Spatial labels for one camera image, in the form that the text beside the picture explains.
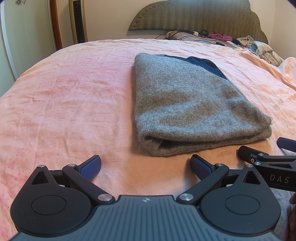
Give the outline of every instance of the pink bedsheet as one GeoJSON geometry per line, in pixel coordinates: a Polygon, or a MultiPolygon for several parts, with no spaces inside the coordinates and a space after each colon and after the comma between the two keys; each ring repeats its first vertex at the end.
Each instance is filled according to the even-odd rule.
{"type": "MultiPolygon", "coordinates": [[[[276,68],[248,50],[170,40],[103,40],[70,46],[34,65],[0,98],[0,240],[16,234],[9,208],[39,164],[61,169],[98,154],[102,169],[94,183],[115,197],[177,195],[196,183],[188,166],[192,153],[154,157],[137,141],[133,63],[141,52],[214,62],[273,119],[270,139],[248,146],[283,155],[276,139],[296,139],[295,58],[276,68]]],[[[198,154],[211,163],[242,168],[238,148],[198,154]]],[[[290,208],[287,204],[285,218],[290,208]]]]}

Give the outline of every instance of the upholstered headboard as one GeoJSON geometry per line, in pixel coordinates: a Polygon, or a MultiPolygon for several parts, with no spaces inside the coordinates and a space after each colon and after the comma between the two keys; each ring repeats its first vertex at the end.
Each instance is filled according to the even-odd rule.
{"type": "Polygon", "coordinates": [[[249,0],[168,0],[147,5],[129,30],[162,29],[224,33],[233,38],[252,36],[268,43],[249,0]]]}

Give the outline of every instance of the circular cap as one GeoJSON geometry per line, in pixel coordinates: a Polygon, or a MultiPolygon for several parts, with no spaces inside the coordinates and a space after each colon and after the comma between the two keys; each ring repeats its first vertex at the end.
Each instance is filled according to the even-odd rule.
{"type": "Polygon", "coordinates": [[[54,215],[64,210],[66,201],[62,197],[48,195],[37,198],[32,203],[34,212],[41,215],[54,215]]]}
{"type": "Polygon", "coordinates": [[[182,193],[179,195],[179,198],[183,201],[190,201],[194,198],[194,196],[190,193],[182,193]]]}
{"type": "Polygon", "coordinates": [[[110,201],[112,198],[113,198],[113,196],[108,193],[104,193],[104,194],[101,194],[98,196],[98,200],[100,200],[102,202],[110,201]]]}
{"type": "Polygon", "coordinates": [[[235,214],[250,215],[257,212],[260,203],[253,197],[247,195],[236,195],[225,201],[227,209],[235,214]]]}

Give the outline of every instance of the wooden door frame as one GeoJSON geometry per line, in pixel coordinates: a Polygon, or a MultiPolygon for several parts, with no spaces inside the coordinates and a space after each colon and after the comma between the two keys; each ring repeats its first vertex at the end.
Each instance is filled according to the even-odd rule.
{"type": "Polygon", "coordinates": [[[50,5],[50,15],[52,19],[52,30],[54,34],[54,41],[57,50],[60,50],[63,48],[62,40],[61,40],[61,34],[59,32],[59,20],[57,17],[57,0],[49,0],[50,5]]]}

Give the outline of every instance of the gray knit sweater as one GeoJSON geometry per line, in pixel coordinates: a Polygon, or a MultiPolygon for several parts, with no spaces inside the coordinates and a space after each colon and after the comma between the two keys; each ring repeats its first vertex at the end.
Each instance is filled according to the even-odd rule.
{"type": "Polygon", "coordinates": [[[135,58],[135,121],[151,154],[170,156],[271,135],[271,119],[237,87],[183,60],[140,53],[135,58]]]}

